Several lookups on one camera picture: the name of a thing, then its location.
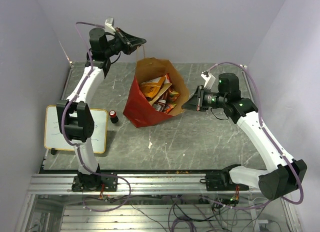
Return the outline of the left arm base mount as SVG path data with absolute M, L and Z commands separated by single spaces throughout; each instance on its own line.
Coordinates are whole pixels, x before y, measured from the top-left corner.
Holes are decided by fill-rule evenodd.
M 117 186 L 118 178 L 112 174 L 104 174 L 104 177 L 102 177 L 78 173 L 73 179 L 71 190 L 73 192 L 115 192 Z

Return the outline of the red brown paper bag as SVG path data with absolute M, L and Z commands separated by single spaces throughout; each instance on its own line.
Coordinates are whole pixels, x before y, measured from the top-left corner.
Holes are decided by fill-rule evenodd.
M 167 59 L 136 59 L 134 79 L 123 111 L 137 128 L 149 127 L 183 113 L 189 90 Z

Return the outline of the brown snack pouch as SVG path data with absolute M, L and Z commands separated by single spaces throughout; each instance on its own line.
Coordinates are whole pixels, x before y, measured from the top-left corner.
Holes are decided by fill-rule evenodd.
M 149 101 L 149 105 L 152 106 L 171 86 L 172 83 L 164 83 L 157 95 L 151 101 Z

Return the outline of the orange snack pouch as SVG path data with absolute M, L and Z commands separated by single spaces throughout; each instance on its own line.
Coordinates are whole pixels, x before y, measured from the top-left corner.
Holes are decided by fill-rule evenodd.
M 153 99 L 161 89 L 165 80 L 166 80 L 166 77 L 162 76 L 162 77 L 158 77 L 158 78 L 143 82 L 139 85 L 139 89 L 141 93 L 145 96 L 145 98 Z

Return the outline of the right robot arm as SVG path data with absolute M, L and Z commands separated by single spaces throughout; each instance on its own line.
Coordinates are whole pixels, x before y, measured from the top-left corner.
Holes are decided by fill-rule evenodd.
M 208 71 L 201 74 L 204 85 L 197 87 L 190 99 L 182 105 L 185 110 L 205 112 L 222 109 L 251 140 L 260 154 L 266 169 L 257 170 L 235 164 L 224 168 L 218 177 L 218 184 L 226 190 L 237 184 L 260 189 L 270 201 L 301 190 L 307 165 L 296 160 L 271 134 L 259 117 L 259 110 L 253 101 L 241 96 L 239 79 L 233 73 L 218 76 L 218 91 L 211 88 L 215 77 Z

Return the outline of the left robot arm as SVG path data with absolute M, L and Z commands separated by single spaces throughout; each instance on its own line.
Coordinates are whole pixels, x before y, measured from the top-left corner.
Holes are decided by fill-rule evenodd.
M 92 146 L 95 123 L 89 104 L 113 64 L 111 57 L 130 55 L 145 43 L 144 38 L 120 28 L 107 32 L 95 27 L 89 31 L 83 75 L 70 96 L 56 104 L 60 133 L 74 148 L 78 160 L 78 172 L 71 187 L 74 192 L 96 191 L 106 186 Z

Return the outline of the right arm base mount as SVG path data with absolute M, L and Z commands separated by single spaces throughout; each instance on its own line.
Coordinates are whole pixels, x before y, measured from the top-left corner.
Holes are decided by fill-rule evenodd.
M 204 184 L 207 191 L 248 191 L 249 186 L 243 184 L 236 184 L 231 180 L 230 171 L 240 164 L 234 164 L 225 167 L 221 170 L 212 170 L 205 174 L 204 179 L 200 179 L 199 182 Z

